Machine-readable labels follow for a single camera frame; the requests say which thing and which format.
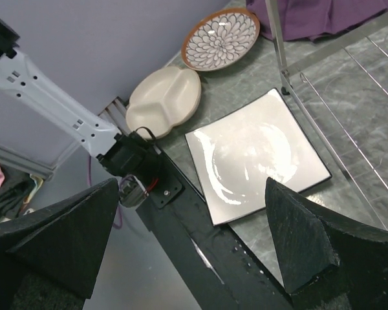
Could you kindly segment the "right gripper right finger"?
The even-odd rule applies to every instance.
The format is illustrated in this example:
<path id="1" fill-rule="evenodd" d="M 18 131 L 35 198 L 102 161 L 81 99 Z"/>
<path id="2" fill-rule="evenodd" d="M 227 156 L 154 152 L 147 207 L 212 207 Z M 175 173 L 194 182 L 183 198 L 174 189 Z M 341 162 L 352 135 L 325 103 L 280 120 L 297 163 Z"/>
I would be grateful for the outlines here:
<path id="1" fill-rule="evenodd" d="M 265 204 L 294 309 L 388 309 L 388 231 L 318 205 L 272 178 Z"/>

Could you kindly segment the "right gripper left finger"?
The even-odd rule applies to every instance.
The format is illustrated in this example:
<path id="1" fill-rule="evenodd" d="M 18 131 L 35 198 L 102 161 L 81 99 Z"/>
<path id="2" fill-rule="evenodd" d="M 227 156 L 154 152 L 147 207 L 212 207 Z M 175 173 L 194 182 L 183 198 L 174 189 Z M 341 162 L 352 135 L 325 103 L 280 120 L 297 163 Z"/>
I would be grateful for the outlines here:
<path id="1" fill-rule="evenodd" d="M 118 181 L 0 223 L 0 309 L 82 309 L 118 206 Z"/>

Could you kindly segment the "square cream plate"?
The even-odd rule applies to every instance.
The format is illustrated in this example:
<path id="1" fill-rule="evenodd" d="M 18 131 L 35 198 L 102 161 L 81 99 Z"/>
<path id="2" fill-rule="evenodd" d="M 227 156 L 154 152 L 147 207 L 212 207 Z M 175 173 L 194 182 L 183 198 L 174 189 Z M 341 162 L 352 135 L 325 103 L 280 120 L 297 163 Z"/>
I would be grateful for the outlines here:
<path id="1" fill-rule="evenodd" d="M 213 225 L 264 209 L 268 178 L 303 192 L 332 177 L 275 88 L 185 139 Z"/>

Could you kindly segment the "cream round bowl plate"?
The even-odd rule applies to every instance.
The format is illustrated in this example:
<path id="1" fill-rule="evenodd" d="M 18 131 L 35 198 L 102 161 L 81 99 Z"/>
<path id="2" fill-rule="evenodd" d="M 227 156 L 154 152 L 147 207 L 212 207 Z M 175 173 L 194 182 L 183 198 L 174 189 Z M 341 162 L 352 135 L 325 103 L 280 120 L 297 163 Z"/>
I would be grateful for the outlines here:
<path id="1" fill-rule="evenodd" d="M 128 128 L 149 140 L 142 127 L 156 138 L 186 122 L 197 110 L 201 81 L 192 69 L 165 67 L 147 76 L 133 91 L 125 116 Z"/>

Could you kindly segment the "floral patterned plate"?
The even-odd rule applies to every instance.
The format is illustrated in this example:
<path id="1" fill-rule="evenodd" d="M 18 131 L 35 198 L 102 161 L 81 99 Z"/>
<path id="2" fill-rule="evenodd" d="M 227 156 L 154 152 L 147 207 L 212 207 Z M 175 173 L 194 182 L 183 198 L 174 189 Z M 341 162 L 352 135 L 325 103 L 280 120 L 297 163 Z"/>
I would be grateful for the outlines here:
<path id="1" fill-rule="evenodd" d="M 211 72 L 244 57 L 260 33 L 257 16 L 245 8 L 220 10 L 199 22 L 185 38 L 180 55 L 190 69 Z"/>

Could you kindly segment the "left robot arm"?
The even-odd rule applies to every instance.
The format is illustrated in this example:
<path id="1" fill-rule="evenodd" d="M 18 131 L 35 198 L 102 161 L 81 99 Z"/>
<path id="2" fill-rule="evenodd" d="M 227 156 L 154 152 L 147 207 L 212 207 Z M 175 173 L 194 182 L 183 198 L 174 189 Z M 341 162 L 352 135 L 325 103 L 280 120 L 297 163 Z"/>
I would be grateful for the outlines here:
<path id="1" fill-rule="evenodd" d="M 0 19 L 0 91 L 23 102 L 74 138 L 113 176 L 137 177 L 152 189 L 161 160 L 137 132 L 120 129 L 79 104 L 20 51 L 19 35 Z"/>

